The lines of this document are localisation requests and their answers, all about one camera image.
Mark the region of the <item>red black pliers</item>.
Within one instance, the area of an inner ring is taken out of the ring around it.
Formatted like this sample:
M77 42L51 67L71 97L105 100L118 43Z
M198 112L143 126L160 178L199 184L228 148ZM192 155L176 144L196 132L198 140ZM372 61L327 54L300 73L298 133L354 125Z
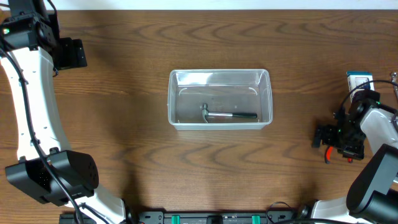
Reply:
M334 149L336 149L337 152L338 152L339 154L342 154L342 155L343 155L343 158L347 158L347 161L348 161L350 164L353 163L353 158L344 155L343 150L338 149L338 148L334 148L333 146L328 146L328 147L326 148L326 151L325 151L325 154L324 154L324 161L325 161L326 164L329 164L329 163L330 163L331 153L332 153L332 151L333 151Z

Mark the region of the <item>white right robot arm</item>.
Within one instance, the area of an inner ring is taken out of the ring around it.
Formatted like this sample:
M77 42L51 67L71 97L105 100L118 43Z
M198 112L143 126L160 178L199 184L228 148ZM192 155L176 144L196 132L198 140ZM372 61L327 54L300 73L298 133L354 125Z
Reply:
M312 146L326 145L325 160L336 149L351 160L364 158L364 143L373 157L349 188L348 194L334 200L315 202L313 219L346 223L397 223L397 110L379 101L380 94L361 90L354 94L348 111L335 115L336 125L319 125Z

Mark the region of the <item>small claw hammer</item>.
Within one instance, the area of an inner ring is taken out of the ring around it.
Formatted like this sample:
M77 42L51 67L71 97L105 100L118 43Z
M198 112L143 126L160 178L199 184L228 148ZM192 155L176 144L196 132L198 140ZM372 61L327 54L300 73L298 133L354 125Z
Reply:
M221 113L221 112L209 112L208 105L206 103L201 106L201 114L205 123L208 123L208 118L249 118L256 119L256 113Z

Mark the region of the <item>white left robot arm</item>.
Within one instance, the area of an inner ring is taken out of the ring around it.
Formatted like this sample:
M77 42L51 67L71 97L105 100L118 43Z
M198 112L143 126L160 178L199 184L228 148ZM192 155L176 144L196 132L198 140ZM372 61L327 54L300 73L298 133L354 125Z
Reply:
M60 36L58 16L43 0L10 0L1 23L1 65L17 118L18 162L7 181L39 203L74 209L70 223L132 223L121 198L99 183L94 159L71 149L60 121L53 79L87 65L80 39Z

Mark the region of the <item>clear plastic container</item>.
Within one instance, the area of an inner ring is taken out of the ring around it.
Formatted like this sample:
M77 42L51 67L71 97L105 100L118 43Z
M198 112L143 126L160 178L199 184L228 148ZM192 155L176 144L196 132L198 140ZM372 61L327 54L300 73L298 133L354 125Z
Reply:
M256 119L208 118L209 112L256 113ZM265 69L173 70L169 77L168 120L177 130L256 130L273 120L272 88Z

